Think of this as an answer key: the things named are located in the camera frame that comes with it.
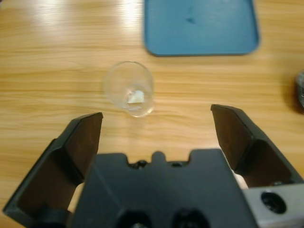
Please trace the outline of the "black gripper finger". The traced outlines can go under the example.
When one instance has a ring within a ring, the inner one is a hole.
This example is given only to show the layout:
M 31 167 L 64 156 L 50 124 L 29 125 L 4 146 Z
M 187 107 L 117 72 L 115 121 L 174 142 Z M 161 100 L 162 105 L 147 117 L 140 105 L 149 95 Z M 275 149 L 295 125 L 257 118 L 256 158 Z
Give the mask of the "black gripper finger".
M 247 186 L 303 183 L 301 175 L 243 110 L 219 104 L 210 109 L 220 148 Z
M 102 113 L 73 119 L 43 151 L 3 213 L 25 228 L 66 228 L 70 201 L 98 151 L 102 119 Z

